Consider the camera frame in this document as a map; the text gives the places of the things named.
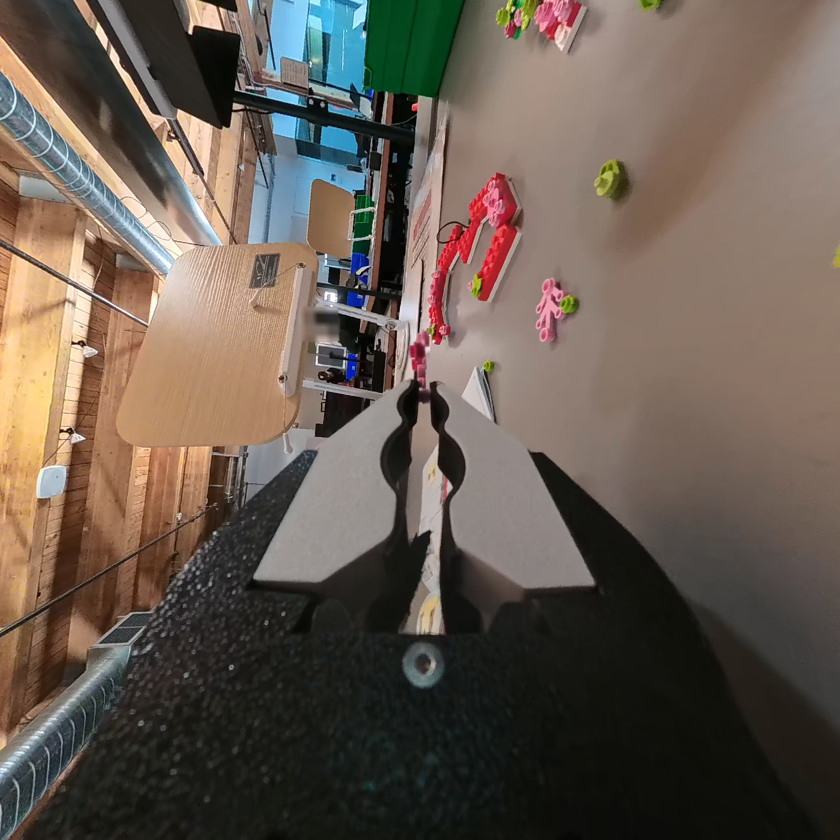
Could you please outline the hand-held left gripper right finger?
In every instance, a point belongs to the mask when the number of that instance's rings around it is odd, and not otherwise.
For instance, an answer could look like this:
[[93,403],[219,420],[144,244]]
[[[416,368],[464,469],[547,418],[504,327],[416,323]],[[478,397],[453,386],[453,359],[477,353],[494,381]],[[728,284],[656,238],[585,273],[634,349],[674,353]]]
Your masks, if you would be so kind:
[[506,604],[592,592],[595,579],[517,438],[442,382],[430,388],[444,503],[440,599],[446,627],[491,627]]

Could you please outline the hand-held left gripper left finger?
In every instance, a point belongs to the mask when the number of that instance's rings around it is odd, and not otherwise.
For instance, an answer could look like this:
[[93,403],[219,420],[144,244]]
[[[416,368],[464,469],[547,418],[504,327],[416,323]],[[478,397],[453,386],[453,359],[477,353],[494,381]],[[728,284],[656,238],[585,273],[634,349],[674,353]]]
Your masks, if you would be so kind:
[[405,381],[325,438],[256,567],[260,588],[340,603],[365,631],[397,631],[421,573],[400,483],[421,389]]

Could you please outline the pink lego flower stem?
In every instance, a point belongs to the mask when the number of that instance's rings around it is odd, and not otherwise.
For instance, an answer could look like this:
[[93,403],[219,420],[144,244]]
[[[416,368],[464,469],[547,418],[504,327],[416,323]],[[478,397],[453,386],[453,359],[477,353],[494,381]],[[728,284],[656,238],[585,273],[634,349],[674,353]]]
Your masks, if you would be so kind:
[[420,403],[428,404],[432,396],[432,381],[428,375],[428,358],[432,337],[426,330],[421,330],[408,348],[409,362],[416,383]]

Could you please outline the light pink lego stem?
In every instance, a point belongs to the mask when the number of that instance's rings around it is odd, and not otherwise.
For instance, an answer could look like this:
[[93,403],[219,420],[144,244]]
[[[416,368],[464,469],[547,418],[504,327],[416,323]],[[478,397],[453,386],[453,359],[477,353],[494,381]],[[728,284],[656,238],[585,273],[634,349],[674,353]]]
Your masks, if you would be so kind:
[[565,318],[562,301],[568,295],[561,284],[553,277],[547,278],[541,288],[541,298],[536,307],[537,321],[535,329],[542,343],[550,343],[556,339],[556,322]]

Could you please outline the red lego section with pink flowers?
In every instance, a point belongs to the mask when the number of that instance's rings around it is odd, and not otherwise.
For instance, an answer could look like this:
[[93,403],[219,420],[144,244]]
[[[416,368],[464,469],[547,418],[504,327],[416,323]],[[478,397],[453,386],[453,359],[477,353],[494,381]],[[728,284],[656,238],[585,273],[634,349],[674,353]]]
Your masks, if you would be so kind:
[[430,281],[427,296],[427,332],[430,342],[435,345],[440,345],[448,340],[451,334],[448,318],[448,298],[453,264],[445,254],[441,254]]

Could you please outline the white-edged lego section with flowers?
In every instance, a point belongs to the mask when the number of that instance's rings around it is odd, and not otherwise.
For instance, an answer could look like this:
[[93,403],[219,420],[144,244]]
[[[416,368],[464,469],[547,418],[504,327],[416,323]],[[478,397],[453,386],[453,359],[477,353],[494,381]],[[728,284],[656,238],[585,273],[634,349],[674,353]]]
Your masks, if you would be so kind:
[[533,26],[560,52],[568,53],[587,11],[588,6],[577,1],[506,1],[495,19],[508,39],[518,39]]

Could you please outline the large light wood chair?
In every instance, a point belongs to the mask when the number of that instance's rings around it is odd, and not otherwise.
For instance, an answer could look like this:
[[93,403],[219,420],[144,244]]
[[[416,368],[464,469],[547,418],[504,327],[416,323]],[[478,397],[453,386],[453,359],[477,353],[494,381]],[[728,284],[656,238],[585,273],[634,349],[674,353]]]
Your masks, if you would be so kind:
[[117,431],[146,447],[263,445],[294,424],[317,253],[197,247],[173,264],[122,395]]

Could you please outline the small light wood chair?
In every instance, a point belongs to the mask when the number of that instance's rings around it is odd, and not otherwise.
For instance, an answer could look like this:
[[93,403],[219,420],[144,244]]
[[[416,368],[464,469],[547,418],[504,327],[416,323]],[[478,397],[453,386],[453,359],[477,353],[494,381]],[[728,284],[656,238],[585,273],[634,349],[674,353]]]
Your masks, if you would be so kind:
[[350,259],[351,213],[355,198],[341,187],[316,179],[310,187],[307,243],[316,253]]

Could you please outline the flat printed cardboard box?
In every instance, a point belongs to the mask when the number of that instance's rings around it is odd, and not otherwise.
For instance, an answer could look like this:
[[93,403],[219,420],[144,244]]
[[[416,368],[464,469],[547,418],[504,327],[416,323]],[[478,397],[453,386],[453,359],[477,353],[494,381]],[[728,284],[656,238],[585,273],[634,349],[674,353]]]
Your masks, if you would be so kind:
[[431,276],[438,260],[447,131],[448,108],[444,107],[438,116],[433,142],[409,215],[404,287],[409,298],[419,298],[424,279]]

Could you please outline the black metal pole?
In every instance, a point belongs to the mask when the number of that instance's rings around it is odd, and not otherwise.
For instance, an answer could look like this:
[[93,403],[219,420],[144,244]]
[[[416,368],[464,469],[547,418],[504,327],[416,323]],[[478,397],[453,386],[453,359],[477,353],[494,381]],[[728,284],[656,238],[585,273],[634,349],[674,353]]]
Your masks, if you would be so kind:
[[331,112],[327,104],[316,103],[302,106],[247,91],[236,91],[233,103],[253,112],[287,116],[312,125],[334,128],[373,140],[383,140],[404,146],[415,144],[414,129]]

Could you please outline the black hanging ceiling panel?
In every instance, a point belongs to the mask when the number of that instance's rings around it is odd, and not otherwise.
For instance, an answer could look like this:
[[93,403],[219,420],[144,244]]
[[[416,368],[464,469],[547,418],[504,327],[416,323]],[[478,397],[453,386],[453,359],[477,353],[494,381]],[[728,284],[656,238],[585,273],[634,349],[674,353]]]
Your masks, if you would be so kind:
[[241,38],[192,24],[186,2],[89,1],[122,68],[147,107],[230,126]]

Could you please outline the green plastic bin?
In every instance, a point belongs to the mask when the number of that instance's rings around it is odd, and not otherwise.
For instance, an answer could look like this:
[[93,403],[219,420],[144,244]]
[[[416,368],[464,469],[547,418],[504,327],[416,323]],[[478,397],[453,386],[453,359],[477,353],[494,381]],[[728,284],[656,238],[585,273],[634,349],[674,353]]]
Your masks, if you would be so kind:
[[463,1],[370,1],[364,23],[364,85],[437,98]]

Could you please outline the silver ventilation duct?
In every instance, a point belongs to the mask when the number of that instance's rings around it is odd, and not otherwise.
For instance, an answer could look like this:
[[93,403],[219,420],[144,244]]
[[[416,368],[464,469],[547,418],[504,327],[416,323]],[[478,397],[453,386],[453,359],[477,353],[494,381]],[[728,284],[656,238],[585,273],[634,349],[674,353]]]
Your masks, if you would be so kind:
[[92,646],[83,673],[2,749],[2,839],[15,834],[108,715],[130,652],[130,644]]
[[63,197],[82,209],[141,264],[166,276],[176,257],[5,74],[2,145],[14,150]]

